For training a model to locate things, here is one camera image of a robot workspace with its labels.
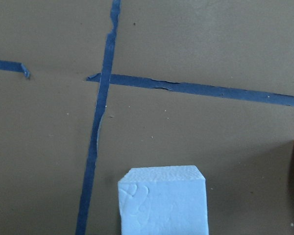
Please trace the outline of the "blue block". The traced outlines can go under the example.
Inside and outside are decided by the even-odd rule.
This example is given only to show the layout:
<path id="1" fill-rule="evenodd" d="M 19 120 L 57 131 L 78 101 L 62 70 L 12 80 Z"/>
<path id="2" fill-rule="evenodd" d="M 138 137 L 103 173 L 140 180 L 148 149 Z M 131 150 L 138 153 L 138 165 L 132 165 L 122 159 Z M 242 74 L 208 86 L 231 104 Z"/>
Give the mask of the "blue block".
<path id="1" fill-rule="evenodd" d="M 207 235 L 206 180 L 195 165 L 130 169 L 118 181 L 123 235 Z"/>

